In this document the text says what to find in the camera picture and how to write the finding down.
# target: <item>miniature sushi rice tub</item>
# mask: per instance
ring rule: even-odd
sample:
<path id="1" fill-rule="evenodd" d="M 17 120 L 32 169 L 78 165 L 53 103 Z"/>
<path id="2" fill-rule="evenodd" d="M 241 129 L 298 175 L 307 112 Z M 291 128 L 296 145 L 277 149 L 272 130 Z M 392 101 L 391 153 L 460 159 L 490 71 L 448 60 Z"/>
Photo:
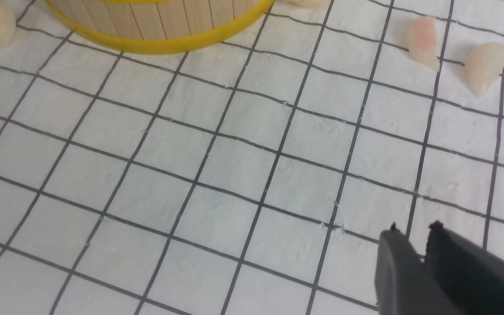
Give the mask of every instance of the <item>miniature sushi rice tub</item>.
<path id="1" fill-rule="evenodd" d="M 46 0 L 68 28 L 123 52 L 174 54 L 230 38 L 274 0 Z"/>

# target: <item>yellow rim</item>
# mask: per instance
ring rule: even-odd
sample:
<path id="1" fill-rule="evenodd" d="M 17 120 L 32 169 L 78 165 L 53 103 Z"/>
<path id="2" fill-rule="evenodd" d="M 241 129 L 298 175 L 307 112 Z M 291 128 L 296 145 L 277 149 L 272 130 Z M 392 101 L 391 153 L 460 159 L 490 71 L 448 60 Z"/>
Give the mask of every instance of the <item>yellow rim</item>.
<path id="1" fill-rule="evenodd" d="M 182 52 L 189 52 L 191 50 L 196 50 L 211 46 L 218 42 L 222 42 L 227 38 L 230 38 L 243 30 L 248 26 L 252 25 L 262 14 L 264 14 L 275 0 L 261 0 L 259 4 L 254 6 L 248 12 L 242 16 L 230 21 L 227 24 L 219 26 L 218 28 L 213 28 L 206 32 L 195 34 L 191 36 L 186 36 L 182 38 L 166 39 L 166 40 L 136 40 L 119 38 L 115 36 L 110 36 L 102 34 L 100 32 L 90 30 L 77 22 L 70 20 L 66 17 L 60 10 L 52 6 L 49 0 L 45 0 L 46 4 L 50 6 L 50 9 L 58 16 L 58 18 L 65 24 L 70 30 L 74 31 L 76 34 L 82 38 L 86 38 L 91 42 L 105 46 L 108 48 L 120 50 L 122 52 L 138 53 L 138 54 L 176 54 Z M 145 0 L 114 0 L 116 2 L 125 1 L 134 3 L 134 1 L 145 1 Z"/>

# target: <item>white grid paper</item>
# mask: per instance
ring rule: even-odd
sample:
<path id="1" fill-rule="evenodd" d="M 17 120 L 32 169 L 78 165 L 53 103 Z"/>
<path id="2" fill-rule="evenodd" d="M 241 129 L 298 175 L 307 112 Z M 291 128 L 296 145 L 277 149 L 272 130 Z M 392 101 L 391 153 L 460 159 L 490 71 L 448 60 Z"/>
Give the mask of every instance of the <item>white grid paper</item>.
<path id="1" fill-rule="evenodd" d="M 504 42 L 504 16 L 483 18 L 504 1 L 417 3 L 276 3 L 228 42 L 154 57 L 16 2 L 24 42 L 0 53 L 0 315 L 374 314 L 392 221 L 420 253 L 439 219 L 504 258 L 504 73 L 479 102 L 456 81 L 458 37 Z M 413 82 L 398 34 L 422 14 L 444 34 L 442 70 Z M 289 34 L 303 50 L 277 40 Z"/>

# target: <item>wooden slat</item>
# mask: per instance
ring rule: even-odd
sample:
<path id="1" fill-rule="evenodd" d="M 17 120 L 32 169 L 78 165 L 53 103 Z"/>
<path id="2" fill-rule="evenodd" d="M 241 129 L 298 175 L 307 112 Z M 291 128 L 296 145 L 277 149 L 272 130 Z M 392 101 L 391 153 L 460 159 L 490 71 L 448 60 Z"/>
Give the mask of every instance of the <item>wooden slat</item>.
<path id="1" fill-rule="evenodd" d="M 74 13 L 71 12 L 70 7 L 67 5 L 66 0 L 50 0 L 50 3 L 58 10 L 60 10 L 63 15 L 67 16 L 71 20 L 75 19 Z"/>
<path id="2" fill-rule="evenodd" d="M 154 3 L 131 4 L 131 6 L 144 40 L 166 39 L 161 17 Z"/>
<path id="3" fill-rule="evenodd" d="M 90 28 L 91 30 L 96 30 L 94 23 L 90 15 L 88 15 L 87 9 L 84 7 L 82 0 L 66 0 L 69 5 L 75 20 L 85 26 L 86 28 Z"/>
<path id="4" fill-rule="evenodd" d="M 210 0 L 211 20 L 213 27 L 218 28 L 234 20 L 232 10 L 232 1 L 229 0 Z"/>
<path id="5" fill-rule="evenodd" d="M 254 6 L 254 0 L 232 0 L 232 6 L 234 8 L 234 18 L 242 16 L 248 10 L 252 9 Z"/>
<path id="6" fill-rule="evenodd" d="M 136 18 L 129 4 L 104 2 L 118 35 L 122 38 L 142 39 Z"/>
<path id="7" fill-rule="evenodd" d="M 102 0 L 83 0 L 84 7 L 87 9 L 96 30 L 103 34 L 118 36 L 114 23 L 104 6 Z"/>
<path id="8" fill-rule="evenodd" d="M 182 0 L 157 2 L 157 8 L 167 39 L 190 36 L 190 27 Z"/>
<path id="9" fill-rule="evenodd" d="M 190 34 L 199 34 L 214 28 L 211 22 L 209 0 L 184 0 Z"/>

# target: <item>black plastic tool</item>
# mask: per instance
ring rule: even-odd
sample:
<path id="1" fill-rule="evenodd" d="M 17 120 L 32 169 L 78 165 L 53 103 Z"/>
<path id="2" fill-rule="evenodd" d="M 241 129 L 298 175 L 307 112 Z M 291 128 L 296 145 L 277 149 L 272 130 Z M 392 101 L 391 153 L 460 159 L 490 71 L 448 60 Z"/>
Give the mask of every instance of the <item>black plastic tool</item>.
<path id="1" fill-rule="evenodd" d="M 504 261 L 439 222 L 423 262 L 394 225 L 382 232 L 374 285 L 380 315 L 504 315 Z"/>

